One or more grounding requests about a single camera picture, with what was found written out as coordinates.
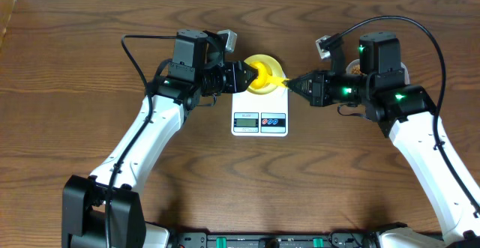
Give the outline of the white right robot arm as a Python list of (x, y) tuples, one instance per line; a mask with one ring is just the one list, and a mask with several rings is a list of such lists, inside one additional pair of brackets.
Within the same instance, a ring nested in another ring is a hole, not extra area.
[(402, 153), (421, 184), (439, 221), (442, 237), (414, 232), (403, 223), (367, 234), (363, 247), (478, 247), (479, 186), (446, 135), (426, 90), (408, 83), (396, 35), (374, 32), (359, 38), (358, 74), (348, 73), (342, 40), (316, 41), (330, 70), (315, 70), (286, 81), (288, 89), (311, 106), (363, 105), (366, 118)]

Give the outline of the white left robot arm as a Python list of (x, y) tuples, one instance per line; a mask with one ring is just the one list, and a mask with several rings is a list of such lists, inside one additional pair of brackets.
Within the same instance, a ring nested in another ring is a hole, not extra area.
[(173, 247), (171, 233), (146, 222), (140, 195), (168, 141), (200, 106), (201, 97), (246, 91), (258, 73), (243, 61), (226, 61), (237, 35), (180, 29), (172, 58), (152, 80), (141, 73), (145, 97), (112, 153), (84, 178), (72, 175), (62, 194), (63, 247)]

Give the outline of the yellow plastic scoop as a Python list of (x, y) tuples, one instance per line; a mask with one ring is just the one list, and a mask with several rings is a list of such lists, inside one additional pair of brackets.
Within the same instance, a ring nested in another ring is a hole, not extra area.
[(263, 61), (254, 61), (250, 63), (250, 66), (258, 70), (258, 77), (248, 87), (249, 91), (261, 91), (266, 94), (269, 92), (267, 91), (267, 88), (269, 87), (286, 87), (285, 81), (288, 79), (274, 75), (274, 72), (282, 72), (279, 64), (267, 64)]

